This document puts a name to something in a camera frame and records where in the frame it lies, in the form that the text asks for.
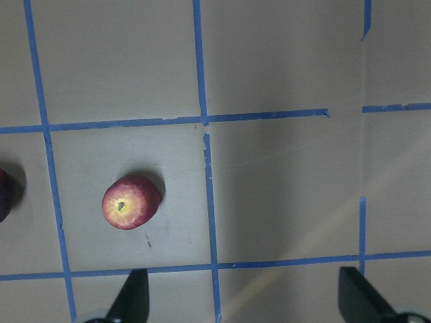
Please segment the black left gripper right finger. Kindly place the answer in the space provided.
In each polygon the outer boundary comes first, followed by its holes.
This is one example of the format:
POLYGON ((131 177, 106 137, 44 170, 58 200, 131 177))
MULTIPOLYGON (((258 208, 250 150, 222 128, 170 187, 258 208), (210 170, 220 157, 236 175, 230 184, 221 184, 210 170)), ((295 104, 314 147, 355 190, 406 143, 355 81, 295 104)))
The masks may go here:
POLYGON ((344 322, 404 322, 404 315, 398 314, 352 266, 339 269, 338 308, 344 322))

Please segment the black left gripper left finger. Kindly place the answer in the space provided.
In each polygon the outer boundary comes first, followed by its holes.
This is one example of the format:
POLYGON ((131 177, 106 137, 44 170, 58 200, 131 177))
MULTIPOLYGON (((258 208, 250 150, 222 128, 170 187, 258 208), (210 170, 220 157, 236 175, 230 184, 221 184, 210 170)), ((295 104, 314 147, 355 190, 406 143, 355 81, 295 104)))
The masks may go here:
POLYGON ((130 272, 117 298, 111 305, 107 322, 145 323, 150 312, 150 291, 146 269, 130 272))

